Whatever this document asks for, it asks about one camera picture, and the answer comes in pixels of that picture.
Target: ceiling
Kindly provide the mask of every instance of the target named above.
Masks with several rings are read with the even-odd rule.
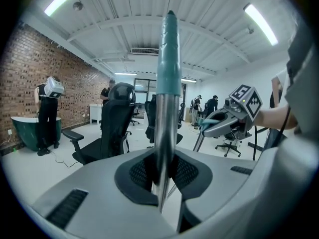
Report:
[[[48,17],[44,10],[52,1],[35,0],[28,11],[54,31],[54,41],[107,74],[156,73],[157,56],[131,50],[159,47],[162,17],[169,10],[179,19],[182,76],[191,79],[214,77],[287,49],[294,32],[282,0],[68,0]],[[83,3],[81,11],[72,8],[76,1]],[[276,46],[244,12],[249,2],[272,28]]]

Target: white floor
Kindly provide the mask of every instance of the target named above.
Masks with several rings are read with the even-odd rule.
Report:
[[[140,124],[135,124],[135,126],[130,124],[128,129],[133,133],[128,136],[130,151],[144,149],[153,145],[146,138],[146,125],[143,124],[144,121],[142,119],[137,120]],[[100,137],[100,126],[96,123],[78,127],[74,131],[84,135],[84,139],[79,141],[80,147],[84,147]],[[198,132],[189,123],[183,123],[182,127],[178,130],[178,133],[183,135],[183,139],[178,146],[193,150],[198,138]],[[216,145],[223,144],[223,139],[222,137],[218,139],[206,138],[200,152],[223,157],[226,150],[222,148],[215,149]],[[253,142],[253,137],[244,140],[238,147],[238,150],[241,152],[240,159],[252,160],[253,158],[253,148],[247,145],[248,141]],[[74,164],[76,162],[72,157],[74,147],[65,136],[61,135],[60,147],[58,149],[52,148],[50,148],[52,150],[50,154],[42,157],[39,157],[36,152],[23,148],[4,156],[2,159],[3,168],[12,189],[20,200],[29,205],[32,205],[38,197],[53,185],[82,167],[80,163]],[[260,152],[257,151],[256,161],[259,156]],[[227,158],[238,158],[237,153],[229,151]],[[167,200],[163,211],[164,218],[173,228],[177,227],[180,199],[180,192],[176,190]]]

